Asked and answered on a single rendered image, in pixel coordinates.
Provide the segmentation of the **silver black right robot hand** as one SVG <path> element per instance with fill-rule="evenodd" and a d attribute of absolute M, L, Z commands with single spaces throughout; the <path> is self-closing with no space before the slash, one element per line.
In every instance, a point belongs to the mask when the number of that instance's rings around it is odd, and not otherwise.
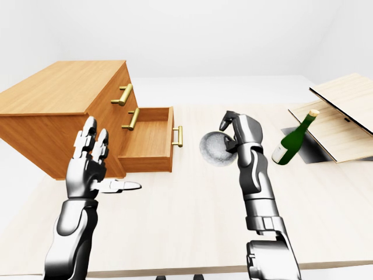
<path fill-rule="evenodd" d="M 237 152 L 240 146 L 250 144 L 254 147 L 254 150 L 263 153 L 261 145 L 263 140 L 262 127 L 257 120 L 246 114 L 227 111 L 220 123 L 219 130 L 225 131 L 230 124 L 233 125 L 234 139 L 229 136 L 224 137 L 227 152 Z"/>

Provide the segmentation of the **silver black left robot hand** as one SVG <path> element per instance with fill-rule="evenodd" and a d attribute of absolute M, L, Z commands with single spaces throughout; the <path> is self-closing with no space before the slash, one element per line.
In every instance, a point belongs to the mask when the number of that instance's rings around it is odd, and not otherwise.
<path fill-rule="evenodd" d="M 66 173 L 68 198 L 96 198 L 98 193 L 121 193 L 142 186 L 131 181 L 106 179 L 105 159 L 108 156 L 109 134 L 102 129 L 97 134 L 97 121 L 90 116 L 75 139 L 72 159 Z"/>

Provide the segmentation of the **wooden cabinet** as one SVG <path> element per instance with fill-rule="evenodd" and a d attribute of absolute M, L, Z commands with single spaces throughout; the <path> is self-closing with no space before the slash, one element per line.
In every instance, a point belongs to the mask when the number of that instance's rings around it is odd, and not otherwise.
<path fill-rule="evenodd" d="M 63 180 L 77 133 L 92 116 L 87 108 L 123 62 L 58 61 L 1 92 L 0 138 L 52 178 Z M 108 148 L 107 177 L 127 174 L 118 160 L 124 140 L 119 150 Z"/>

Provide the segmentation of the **green wine bottle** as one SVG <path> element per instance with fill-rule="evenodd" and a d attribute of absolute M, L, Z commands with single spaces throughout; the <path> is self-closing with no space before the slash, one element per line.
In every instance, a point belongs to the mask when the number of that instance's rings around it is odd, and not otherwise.
<path fill-rule="evenodd" d="M 291 133 L 286 135 L 272 153 L 272 160 L 279 165 L 286 165 L 300 150 L 304 135 L 311 123 L 319 115 L 319 111 L 312 109 L 302 123 Z"/>

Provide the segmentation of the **wooden closed drawer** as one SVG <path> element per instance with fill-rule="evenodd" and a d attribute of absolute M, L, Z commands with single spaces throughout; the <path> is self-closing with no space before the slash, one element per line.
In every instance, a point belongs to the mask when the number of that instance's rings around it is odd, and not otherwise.
<path fill-rule="evenodd" d="M 97 115 L 98 131 L 105 128 L 109 134 L 109 149 L 110 152 L 117 151 L 122 145 L 127 129 L 121 128 L 122 125 L 128 125 L 131 121 L 133 111 L 138 107 L 135 99 L 128 100 L 125 106 L 111 104 L 110 101 L 105 106 L 104 110 L 99 111 Z"/>

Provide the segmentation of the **wooden open drawer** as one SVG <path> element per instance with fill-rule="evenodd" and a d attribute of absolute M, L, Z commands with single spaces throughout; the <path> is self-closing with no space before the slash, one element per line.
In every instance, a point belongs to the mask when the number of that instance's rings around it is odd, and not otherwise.
<path fill-rule="evenodd" d="M 172 107 L 138 108 L 134 129 L 127 131 L 118 155 L 125 172 L 171 172 L 173 168 Z"/>

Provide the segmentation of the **pale wooden flat board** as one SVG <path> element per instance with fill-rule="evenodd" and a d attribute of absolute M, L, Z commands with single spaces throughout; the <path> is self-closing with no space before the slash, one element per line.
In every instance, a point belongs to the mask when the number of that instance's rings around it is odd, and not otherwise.
<path fill-rule="evenodd" d="M 302 122 L 310 110 L 319 111 L 308 131 L 337 163 L 373 157 L 373 135 L 365 132 L 324 101 L 296 104 L 289 112 Z"/>

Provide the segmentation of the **wooden drawer with shortest front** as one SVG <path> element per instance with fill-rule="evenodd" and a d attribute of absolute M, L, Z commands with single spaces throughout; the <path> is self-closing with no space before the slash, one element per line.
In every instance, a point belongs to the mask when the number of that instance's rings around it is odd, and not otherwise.
<path fill-rule="evenodd" d="M 105 116 L 106 114 L 115 114 L 119 111 L 124 111 L 126 114 L 127 111 L 136 109 L 137 102 L 134 89 L 133 91 L 131 91 L 131 94 L 126 101 L 125 106 L 111 103 L 111 100 L 117 100 L 122 96 L 124 91 L 120 90 L 119 87 L 127 86 L 129 83 L 131 83 L 131 79 L 129 77 L 126 62 L 123 62 L 116 73 L 105 85 L 103 90 L 87 108 L 87 112 L 89 113 L 89 115 L 94 116 L 95 118 L 99 118 Z"/>

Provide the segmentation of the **pale wooden panel black edge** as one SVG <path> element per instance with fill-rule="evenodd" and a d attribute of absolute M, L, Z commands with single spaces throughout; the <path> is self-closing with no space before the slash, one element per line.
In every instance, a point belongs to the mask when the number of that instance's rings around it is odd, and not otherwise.
<path fill-rule="evenodd" d="M 309 89 L 373 135 L 372 79 L 352 73 Z"/>

